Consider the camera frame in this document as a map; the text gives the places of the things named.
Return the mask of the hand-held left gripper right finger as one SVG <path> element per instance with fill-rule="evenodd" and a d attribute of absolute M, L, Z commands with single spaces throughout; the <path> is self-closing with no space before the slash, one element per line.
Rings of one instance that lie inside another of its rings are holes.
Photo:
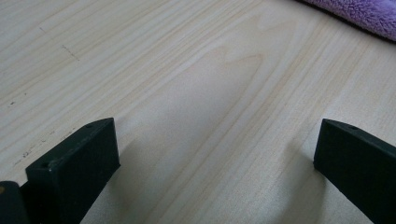
<path fill-rule="evenodd" d="M 396 224 L 396 147 L 355 126 L 324 119 L 314 167 L 374 224 Z"/>

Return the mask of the purple cloth with black trim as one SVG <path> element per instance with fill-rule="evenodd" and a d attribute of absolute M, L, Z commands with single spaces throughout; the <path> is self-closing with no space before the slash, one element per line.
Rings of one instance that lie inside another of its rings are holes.
<path fill-rule="evenodd" d="M 396 42 L 396 0 L 298 0 Z"/>

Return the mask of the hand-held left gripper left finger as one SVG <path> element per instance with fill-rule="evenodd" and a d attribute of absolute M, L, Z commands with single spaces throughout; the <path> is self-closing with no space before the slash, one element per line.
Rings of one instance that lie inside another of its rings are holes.
<path fill-rule="evenodd" d="M 119 167 L 113 118 L 72 133 L 26 168 L 35 224 L 79 224 Z"/>

